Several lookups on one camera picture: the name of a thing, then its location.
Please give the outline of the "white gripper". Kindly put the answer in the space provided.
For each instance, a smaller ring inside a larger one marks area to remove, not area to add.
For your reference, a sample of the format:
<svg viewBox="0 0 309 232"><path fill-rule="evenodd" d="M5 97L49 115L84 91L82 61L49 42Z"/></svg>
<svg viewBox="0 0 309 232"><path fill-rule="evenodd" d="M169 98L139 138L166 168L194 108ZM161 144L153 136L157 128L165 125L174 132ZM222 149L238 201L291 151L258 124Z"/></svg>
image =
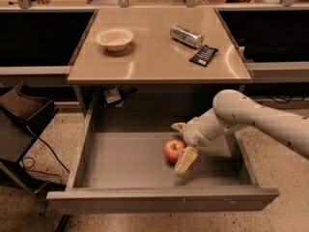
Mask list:
<svg viewBox="0 0 309 232"><path fill-rule="evenodd" d="M182 176L197 159L198 151L196 149L206 148L215 139L216 122L210 116L200 116L194 117L187 123L174 123L171 125L171 129L182 133L185 143L189 145L181 149L174 168L174 174Z"/></svg>

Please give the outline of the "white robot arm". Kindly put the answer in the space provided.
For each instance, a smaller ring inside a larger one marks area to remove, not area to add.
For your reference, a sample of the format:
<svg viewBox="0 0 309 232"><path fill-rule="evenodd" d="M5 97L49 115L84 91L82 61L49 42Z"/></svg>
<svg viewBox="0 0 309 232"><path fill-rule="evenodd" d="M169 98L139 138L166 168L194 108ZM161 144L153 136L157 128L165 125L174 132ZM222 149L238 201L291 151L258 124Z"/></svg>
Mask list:
<svg viewBox="0 0 309 232"><path fill-rule="evenodd" d="M236 90L215 95L212 108L187 123L175 123L186 147L181 150L174 174L184 175L199 153L205 153L215 138L251 126L292 151L309 159L309 118L263 106Z"/></svg>

